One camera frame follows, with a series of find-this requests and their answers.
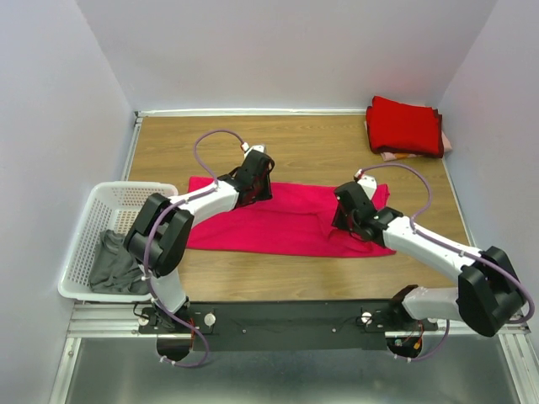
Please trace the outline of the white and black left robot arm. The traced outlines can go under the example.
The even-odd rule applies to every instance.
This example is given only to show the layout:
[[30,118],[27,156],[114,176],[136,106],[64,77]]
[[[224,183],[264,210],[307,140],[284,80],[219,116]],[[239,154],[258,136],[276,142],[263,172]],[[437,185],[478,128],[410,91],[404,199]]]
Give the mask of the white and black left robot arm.
[[272,198],[270,173],[274,160],[264,145],[244,152],[239,167],[202,189],[165,197],[151,194],[124,239],[124,248],[139,263],[153,304],[160,310],[158,323],[168,332],[186,324],[188,297],[177,267],[189,234],[203,221],[258,201]]

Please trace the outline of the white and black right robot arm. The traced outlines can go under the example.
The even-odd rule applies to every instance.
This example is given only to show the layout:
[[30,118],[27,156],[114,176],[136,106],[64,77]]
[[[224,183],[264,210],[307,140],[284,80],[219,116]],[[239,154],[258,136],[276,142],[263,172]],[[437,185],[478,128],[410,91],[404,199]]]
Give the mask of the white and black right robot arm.
[[351,181],[334,190],[334,227],[363,242],[405,253],[446,276],[451,288],[409,285],[393,296],[374,322],[399,330],[426,319],[458,321],[492,337],[526,304],[507,254],[480,250],[412,224],[401,212],[372,201],[374,189]]

